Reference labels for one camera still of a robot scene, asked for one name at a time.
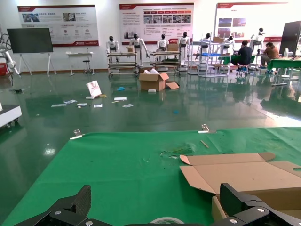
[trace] blue object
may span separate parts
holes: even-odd
[[[124,88],[124,87],[119,87],[119,88],[117,89],[117,91],[124,91],[124,90],[126,90],[126,88]]]

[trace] black screen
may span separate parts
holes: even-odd
[[[8,29],[13,53],[52,53],[49,28]]]

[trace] brown jacket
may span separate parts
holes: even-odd
[[[279,59],[279,50],[277,49],[277,47],[273,47],[273,48],[267,48],[264,52],[264,54],[268,55],[268,58],[270,59]]]

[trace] green table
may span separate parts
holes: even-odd
[[[281,59],[274,59],[268,64],[268,69],[271,70],[272,68],[300,68],[301,67],[301,60],[281,60]]]
[[[89,217],[114,226],[160,217],[209,225],[212,195],[190,187],[183,163],[171,156],[271,151],[276,161],[301,165],[300,137],[301,128],[87,134],[63,147],[3,226],[45,211],[83,185],[92,189]]]
[[[220,56],[219,57],[219,59],[220,58],[223,58],[223,64],[224,65],[227,65],[227,64],[229,64],[230,63],[230,57],[223,57],[223,56]],[[236,59],[240,59],[241,58],[241,56],[237,56],[237,55],[232,55],[232,57],[231,57],[231,60],[236,60]],[[251,62],[253,62],[254,61],[254,59],[255,59],[255,56],[252,56],[251,57]]]

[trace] poster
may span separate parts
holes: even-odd
[[[177,43],[187,32],[192,37],[193,3],[119,4],[122,45],[137,33],[145,44],[156,44],[165,34]]]
[[[95,5],[18,6],[23,28],[47,27],[54,47],[98,46]]]
[[[284,18],[271,12],[286,12],[287,2],[232,2],[218,3],[215,18],[215,36],[233,35],[240,46],[243,40],[250,41],[253,34],[263,28],[265,42],[281,42]]]

